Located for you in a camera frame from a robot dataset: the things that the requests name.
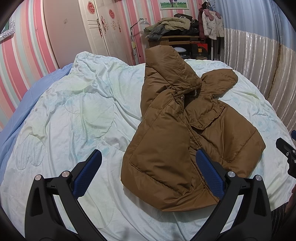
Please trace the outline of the framed landscape picture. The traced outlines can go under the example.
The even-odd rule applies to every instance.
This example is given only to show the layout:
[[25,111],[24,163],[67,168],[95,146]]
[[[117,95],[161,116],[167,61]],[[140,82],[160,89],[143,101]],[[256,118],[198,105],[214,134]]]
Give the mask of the framed landscape picture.
[[160,10],[189,9],[187,0],[158,0]]

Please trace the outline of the wooden desk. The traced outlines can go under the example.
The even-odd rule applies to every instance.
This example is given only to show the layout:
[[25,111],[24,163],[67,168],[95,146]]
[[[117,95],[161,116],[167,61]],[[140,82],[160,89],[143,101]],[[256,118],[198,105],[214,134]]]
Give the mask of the wooden desk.
[[148,39],[149,48],[157,45],[171,46],[179,53],[179,55],[181,55],[183,59],[193,59],[191,46],[193,43],[203,45],[208,51],[208,44],[199,36],[162,36],[158,41]]

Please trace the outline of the pale floral duvet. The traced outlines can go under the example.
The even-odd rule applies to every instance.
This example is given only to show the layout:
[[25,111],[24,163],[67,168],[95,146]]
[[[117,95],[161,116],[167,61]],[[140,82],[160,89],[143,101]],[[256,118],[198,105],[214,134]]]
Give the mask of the pale floral duvet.
[[121,183],[123,154],[142,119],[144,70],[80,53],[29,110],[1,172],[1,205],[20,233],[35,176],[57,177],[95,149],[102,165],[79,202],[108,240],[190,240],[204,224],[213,207],[162,212]]

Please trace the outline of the light blue bed sheet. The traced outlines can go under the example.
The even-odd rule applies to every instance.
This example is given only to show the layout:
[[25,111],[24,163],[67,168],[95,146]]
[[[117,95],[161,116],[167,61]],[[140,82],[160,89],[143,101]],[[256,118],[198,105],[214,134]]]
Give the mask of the light blue bed sheet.
[[72,68],[72,64],[68,64],[61,69],[58,69],[38,80],[25,93],[16,111],[10,118],[8,124],[1,131],[1,180],[4,178],[4,173],[8,160],[16,143],[17,136],[23,126],[23,122],[29,115],[34,105],[39,100],[40,96],[56,81],[68,75]]

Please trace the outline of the brown puffer jacket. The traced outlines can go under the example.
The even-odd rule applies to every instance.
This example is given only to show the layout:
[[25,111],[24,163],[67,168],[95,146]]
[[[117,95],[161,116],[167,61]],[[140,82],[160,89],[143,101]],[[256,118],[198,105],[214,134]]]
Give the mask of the brown puffer jacket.
[[123,156],[121,182],[161,211],[212,206],[218,196],[205,182],[197,151],[247,178],[265,149],[259,131],[220,100],[238,77],[228,68],[198,76],[171,46],[146,49],[145,56],[142,122]]

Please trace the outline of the silver desk lamp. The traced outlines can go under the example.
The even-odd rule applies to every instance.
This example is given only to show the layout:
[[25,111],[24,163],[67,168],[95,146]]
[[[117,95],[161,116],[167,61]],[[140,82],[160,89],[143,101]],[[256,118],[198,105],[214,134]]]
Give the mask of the silver desk lamp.
[[134,23],[131,27],[130,27],[130,43],[131,43],[131,47],[132,47],[132,55],[133,57],[137,56],[138,58],[141,57],[138,46],[137,46],[137,38],[135,36],[135,27],[138,27],[139,25],[149,25],[149,22],[147,20],[147,18],[139,18],[137,20],[136,23]]

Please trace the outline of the shiny beige curtain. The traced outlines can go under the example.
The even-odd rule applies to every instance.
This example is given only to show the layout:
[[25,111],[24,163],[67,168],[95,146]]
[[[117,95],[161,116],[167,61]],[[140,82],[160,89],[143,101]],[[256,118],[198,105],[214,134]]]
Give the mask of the shiny beige curtain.
[[295,130],[295,51],[277,40],[225,29],[220,60],[248,78],[289,131]]

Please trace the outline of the pile of olive clothes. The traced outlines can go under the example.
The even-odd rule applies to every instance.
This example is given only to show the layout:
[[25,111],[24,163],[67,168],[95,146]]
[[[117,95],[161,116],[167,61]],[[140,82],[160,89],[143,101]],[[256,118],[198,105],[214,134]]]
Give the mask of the pile of olive clothes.
[[199,22],[192,16],[175,14],[173,17],[162,18],[156,24],[144,29],[146,38],[158,41],[163,36],[198,36]]

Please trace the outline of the white wardrobe with red decals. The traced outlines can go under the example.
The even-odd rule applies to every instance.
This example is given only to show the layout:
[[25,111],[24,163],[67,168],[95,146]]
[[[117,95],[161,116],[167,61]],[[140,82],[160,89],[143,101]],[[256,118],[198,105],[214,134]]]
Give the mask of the white wardrobe with red decals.
[[49,41],[60,68],[87,51],[132,64],[123,17],[116,1],[43,2]]

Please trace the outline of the white hanging jacket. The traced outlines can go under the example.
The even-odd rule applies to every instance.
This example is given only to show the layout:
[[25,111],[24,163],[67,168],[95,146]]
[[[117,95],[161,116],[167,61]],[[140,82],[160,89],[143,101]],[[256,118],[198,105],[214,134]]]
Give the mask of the white hanging jacket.
[[217,11],[204,9],[202,13],[204,35],[212,40],[225,37],[222,16]]

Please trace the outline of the red black box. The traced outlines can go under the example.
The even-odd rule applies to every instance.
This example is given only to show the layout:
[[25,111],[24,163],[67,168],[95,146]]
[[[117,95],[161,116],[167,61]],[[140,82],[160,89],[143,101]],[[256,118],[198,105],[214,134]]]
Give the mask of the red black box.
[[200,59],[200,60],[208,59],[208,51],[203,45],[200,45],[199,43],[193,43],[191,44],[191,46],[192,46],[193,59]]

